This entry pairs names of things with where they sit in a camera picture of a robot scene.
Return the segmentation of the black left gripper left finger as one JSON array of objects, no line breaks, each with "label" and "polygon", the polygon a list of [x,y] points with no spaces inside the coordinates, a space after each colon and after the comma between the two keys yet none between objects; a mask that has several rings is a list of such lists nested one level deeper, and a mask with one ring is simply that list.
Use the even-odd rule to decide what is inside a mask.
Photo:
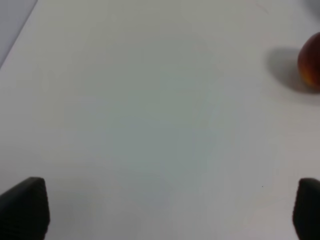
[{"label": "black left gripper left finger", "polygon": [[49,200],[42,177],[29,177],[0,195],[2,240],[43,240],[49,224]]}]

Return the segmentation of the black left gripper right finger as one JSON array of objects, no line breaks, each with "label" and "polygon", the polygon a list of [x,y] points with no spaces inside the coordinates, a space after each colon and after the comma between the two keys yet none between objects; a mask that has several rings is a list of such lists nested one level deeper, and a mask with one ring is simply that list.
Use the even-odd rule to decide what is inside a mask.
[{"label": "black left gripper right finger", "polygon": [[315,178],[299,180],[292,222],[300,240],[320,239],[320,181]]}]

